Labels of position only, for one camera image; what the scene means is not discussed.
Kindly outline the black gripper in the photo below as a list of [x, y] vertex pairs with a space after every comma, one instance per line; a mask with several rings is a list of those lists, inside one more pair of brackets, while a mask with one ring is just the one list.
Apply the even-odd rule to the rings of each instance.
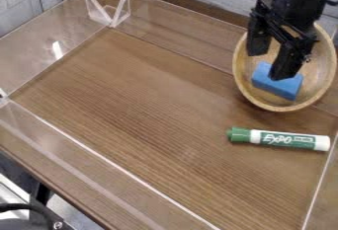
[[274, 81], [292, 78], [308, 61], [316, 42], [314, 22], [325, 6], [337, 6], [333, 0], [256, 0], [247, 28], [247, 53], [267, 53], [271, 40], [279, 43], [270, 48], [275, 58], [270, 70]]

